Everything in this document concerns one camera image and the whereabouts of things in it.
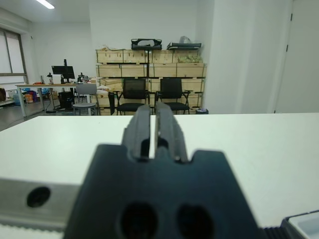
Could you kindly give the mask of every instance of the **blue container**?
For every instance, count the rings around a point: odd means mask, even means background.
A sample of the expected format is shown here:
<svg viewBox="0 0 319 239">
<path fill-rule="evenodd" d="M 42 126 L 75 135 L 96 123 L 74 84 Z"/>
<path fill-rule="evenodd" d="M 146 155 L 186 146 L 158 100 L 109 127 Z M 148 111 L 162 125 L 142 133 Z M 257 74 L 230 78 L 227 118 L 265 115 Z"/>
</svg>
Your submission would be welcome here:
<svg viewBox="0 0 319 239">
<path fill-rule="evenodd" d="M 18 94 L 14 94 L 14 95 L 13 95 L 13 100 L 14 100 L 14 104 L 15 104 L 16 106 L 21 106 L 20 100 L 19 100 L 19 95 L 18 95 Z"/>
</svg>

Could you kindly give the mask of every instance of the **black office chair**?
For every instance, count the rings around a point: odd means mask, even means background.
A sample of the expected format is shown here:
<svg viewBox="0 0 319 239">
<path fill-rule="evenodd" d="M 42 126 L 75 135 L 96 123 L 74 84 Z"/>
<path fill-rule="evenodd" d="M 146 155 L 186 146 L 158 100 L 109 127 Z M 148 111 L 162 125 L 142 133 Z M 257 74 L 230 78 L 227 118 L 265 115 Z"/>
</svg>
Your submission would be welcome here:
<svg viewBox="0 0 319 239">
<path fill-rule="evenodd" d="M 135 79 L 135 78 L 126 78 L 123 81 L 123 91 L 120 96 L 118 95 L 119 91 L 115 91 L 118 98 L 117 106 L 117 115 L 120 112 L 135 112 L 138 107 L 144 105 L 142 103 L 124 103 L 120 105 L 120 98 L 123 95 L 124 99 L 136 99 L 136 100 L 145 100 L 148 98 L 150 104 L 150 95 L 146 90 L 146 80 L 145 79 Z"/>
<path fill-rule="evenodd" d="M 188 96 L 192 91 L 182 91 L 181 86 L 181 78 L 163 78 L 160 80 L 160 92 L 156 92 L 155 101 L 157 102 L 159 99 L 176 99 L 176 102 L 169 102 L 167 104 L 172 111 L 188 111 L 189 114 L 189 106 L 188 106 Z M 177 102 L 182 96 L 186 98 L 186 103 Z"/>
</svg>

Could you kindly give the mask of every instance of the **computer monitor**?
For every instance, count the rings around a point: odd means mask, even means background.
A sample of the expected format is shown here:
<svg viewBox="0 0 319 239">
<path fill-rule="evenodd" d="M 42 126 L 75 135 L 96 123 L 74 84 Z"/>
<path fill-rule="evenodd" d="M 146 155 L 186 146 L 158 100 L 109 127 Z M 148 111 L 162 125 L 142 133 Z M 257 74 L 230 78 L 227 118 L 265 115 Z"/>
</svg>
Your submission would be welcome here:
<svg viewBox="0 0 319 239">
<path fill-rule="evenodd" d="M 65 66 L 52 66 L 54 75 L 63 75 L 64 78 L 75 79 L 73 66 L 67 66 L 68 74 L 66 74 Z"/>
</svg>

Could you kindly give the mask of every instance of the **white tabletop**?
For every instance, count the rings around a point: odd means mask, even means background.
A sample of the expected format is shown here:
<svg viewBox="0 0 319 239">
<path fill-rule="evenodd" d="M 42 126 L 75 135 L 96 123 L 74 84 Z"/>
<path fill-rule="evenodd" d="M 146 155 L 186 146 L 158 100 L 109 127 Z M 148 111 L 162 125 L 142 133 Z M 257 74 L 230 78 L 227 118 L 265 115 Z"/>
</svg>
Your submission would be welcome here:
<svg viewBox="0 0 319 239">
<path fill-rule="evenodd" d="M 0 132 L 0 177 L 79 184 L 96 146 L 120 144 L 130 119 L 44 116 L 6 129 Z M 189 156 L 198 149 L 225 152 L 259 226 L 319 209 L 319 114 L 176 119 Z M 154 130 L 154 116 L 151 124 Z"/>
</svg>

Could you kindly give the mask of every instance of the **stacked wooden crates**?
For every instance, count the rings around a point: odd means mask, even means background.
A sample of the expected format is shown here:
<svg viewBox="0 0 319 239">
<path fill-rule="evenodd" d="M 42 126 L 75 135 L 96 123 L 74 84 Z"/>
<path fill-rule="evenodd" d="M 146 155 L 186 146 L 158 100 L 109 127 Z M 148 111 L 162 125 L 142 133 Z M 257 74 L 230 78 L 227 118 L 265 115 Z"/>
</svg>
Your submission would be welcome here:
<svg viewBox="0 0 319 239">
<path fill-rule="evenodd" d="M 150 92 L 160 90 L 160 79 L 164 77 L 182 78 L 182 89 L 192 90 L 188 101 L 191 108 L 191 114 L 201 106 L 202 94 L 195 92 L 204 91 L 204 79 L 206 77 L 206 65 L 201 62 L 199 52 L 197 50 L 156 50 L 150 52 L 149 56 L 146 51 L 133 50 L 96 50 L 97 56 L 97 76 L 103 77 L 100 80 L 101 85 L 111 88 L 111 90 L 122 90 L 122 78 L 147 78 L 147 89 Z M 191 60 L 197 58 L 196 63 L 185 63 L 185 59 Z M 149 67 L 149 77 L 147 77 L 147 69 Z M 151 107 L 154 106 L 155 96 L 151 94 Z M 132 100 L 124 100 L 121 103 L 130 102 Z M 107 94 L 99 96 L 101 107 L 109 107 Z"/>
</svg>

